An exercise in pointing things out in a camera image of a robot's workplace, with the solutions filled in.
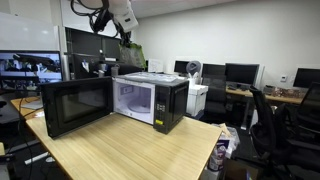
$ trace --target computer monitor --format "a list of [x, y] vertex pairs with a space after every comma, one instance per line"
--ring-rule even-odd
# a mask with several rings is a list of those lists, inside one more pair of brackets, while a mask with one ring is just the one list
[[320, 69], [298, 68], [293, 86], [309, 88], [312, 82], [320, 82]]
[[254, 85], [258, 70], [259, 64], [226, 63], [226, 81], [240, 85]]
[[174, 72], [187, 74], [187, 64], [189, 61], [176, 61], [174, 65]]
[[204, 75], [225, 75], [226, 66], [218, 64], [203, 64], [202, 66], [202, 77]]
[[39, 91], [39, 83], [62, 81], [59, 51], [0, 51], [1, 89]]

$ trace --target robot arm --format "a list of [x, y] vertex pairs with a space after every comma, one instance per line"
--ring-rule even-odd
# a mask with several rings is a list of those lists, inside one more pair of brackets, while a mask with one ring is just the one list
[[76, 12], [71, 0], [71, 9], [80, 16], [88, 16], [92, 30], [97, 33], [103, 31], [109, 20], [113, 20], [117, 31], [121, 35], [122, 44], [130, 42], [131, 31], [139, 24], [135, 18], [129, 0], [77, 0], [83, 7], [94, 10], [93, 13]]

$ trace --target green object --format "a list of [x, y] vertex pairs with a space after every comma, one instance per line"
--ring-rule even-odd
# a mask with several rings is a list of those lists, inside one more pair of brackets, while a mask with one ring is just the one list
[[146, 68], [146, 60], [142, 52], [142, 46], [131, 43], [129, 47], [119, 45], [120, 47], [120, 61], [126, 64]]

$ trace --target office desk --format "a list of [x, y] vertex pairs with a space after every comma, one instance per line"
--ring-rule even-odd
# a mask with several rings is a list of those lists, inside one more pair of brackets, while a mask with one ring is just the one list
[[[242, 91], [240, 89], [231, 90], [231, 89], [227, 88], [226, 92], [228, 94], [235, 94], [235, 95], [240, 95], [240, 96], [252, 97], [252, 93], [249, 90]], [[283, 103], [291, 103], [291, 104], [300, 104], [302, 102], [302, 98], [277, 97], [277, 96], [270, 96], [270, 95], [266, 95], [266, 99], [272, 100], [272, 101], [279, 101], [279, 102], [283, 102]]]
[[[36, 100], [39, 100], [39, 97], [27, 97], [27, 98], [23, 98], [22, 102], [21, 102], [21, 105], [23, 104], [27, 104], [29, 102], [32, 102], [32, 101], [36, 101]], [[13, 99], [11, 100], [11, 104], [19, 111], [19, 105], [20, 105], [20, 101], [21, 99]], [[28, 109], [28, 108], [21, 108], [21, 111], [19, 112], [21, 116], [25, 116], [29, 113], [29, 115], [27, 115], [26, 117], [24, 117], [26, 120], [28, 119], [32, 119], [34, 118], [35, 114], [37, 112], [40, 112], [40, 111], [43, 111], [43, 109], [38, 109], [37, 111], [34, 111], [33, 109]]]
[[[250, 97], [249, 99], [247, 99], [247, 102], [246, 102], [246, 109], [244, 111], [243, 122], [241, 125], [241, 129], [246, 130], [247, 129], [247, 117], [248, 117], [249, 106], [252, 101], [251, 100], [252, 93], [249, 90], [242, 91], [240, 89], [232, 90], [232, 89], [228, 89], [228, 88], [226, 88], [226, 92], [228, 94]], [[275, 96], [270, 96], [270, 95], [265, 95], [265, 97], [267, 100], [278, 101], [281, 103], [300, 104], [302, 102], [302, 98], [275, 97]]]
[[198, 179], [221, 134], [184, 117], [165, 135], [116, 113], [55, 140], [44, 118], [27, 125], [72, 179]]

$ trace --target microwave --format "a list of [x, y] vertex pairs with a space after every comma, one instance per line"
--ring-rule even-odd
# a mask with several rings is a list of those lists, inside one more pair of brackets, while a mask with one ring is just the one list
[[186, 113], [188, 86], [154, 73], [41, 84], [48, 135], [59, 137], [112, 112], [167, 134]]
[[112, 78], [41, 84], [48, 135], [56, 138], [113, 111]]
[[113, 78], [114, 111], [167, 134], [186, 113], [189, 81], [173, 75], [132, 73]]

